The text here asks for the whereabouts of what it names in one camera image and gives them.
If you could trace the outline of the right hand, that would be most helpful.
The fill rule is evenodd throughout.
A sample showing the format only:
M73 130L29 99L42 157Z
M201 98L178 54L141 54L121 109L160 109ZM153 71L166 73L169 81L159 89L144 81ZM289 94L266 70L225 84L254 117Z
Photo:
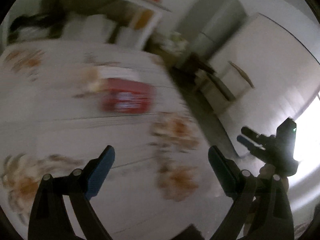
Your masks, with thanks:
M259 179L271 179L274 175L276 175L276 168L271 164L265 164L260 170L259 170ZM281 182L283 184L284 190L287 193L289 190L289 180L287 177L281 177Z

